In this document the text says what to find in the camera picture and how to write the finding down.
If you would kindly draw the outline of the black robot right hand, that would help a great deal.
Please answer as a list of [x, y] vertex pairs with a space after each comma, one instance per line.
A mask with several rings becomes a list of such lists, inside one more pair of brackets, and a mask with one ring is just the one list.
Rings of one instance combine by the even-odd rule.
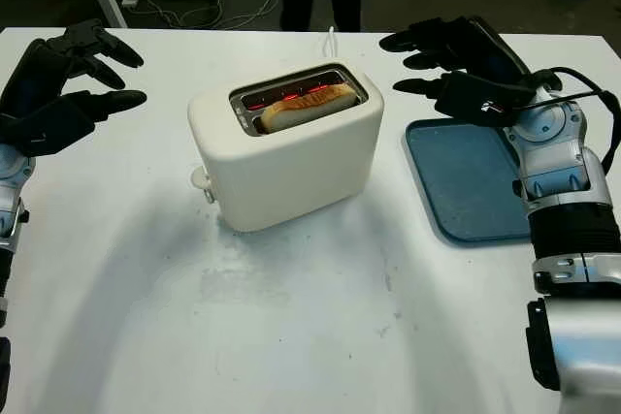
[[400, 80], [395, 90], [424, 96], [436, 111], [474, 125], [509, 127], [535, 95], [526, 84], [528, 67], [478, 16], [419, 21], [381, 39], [379, 46], [411, 52], [403, 61], [410, 70], [442, 69], [432, 80]]

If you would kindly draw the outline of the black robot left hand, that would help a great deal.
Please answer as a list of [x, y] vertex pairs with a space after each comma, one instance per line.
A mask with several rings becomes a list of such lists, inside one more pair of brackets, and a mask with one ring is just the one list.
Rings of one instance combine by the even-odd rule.
[[126, 67], [137, 69], [144, 60], [98, 19], [67, 27], [50, 39], [30, 43], [1, 94], [1, 112], [25, 117], [63, 96], [68, 80], [89, 76], [111, 90], [101, 95], [80, 94], [80, 107], [94, 121], [104, 121], [112, 113], [127, 111], [147, 101], [139, 90], [127, 90], [121, 76], [100, 57], [106, 56]]

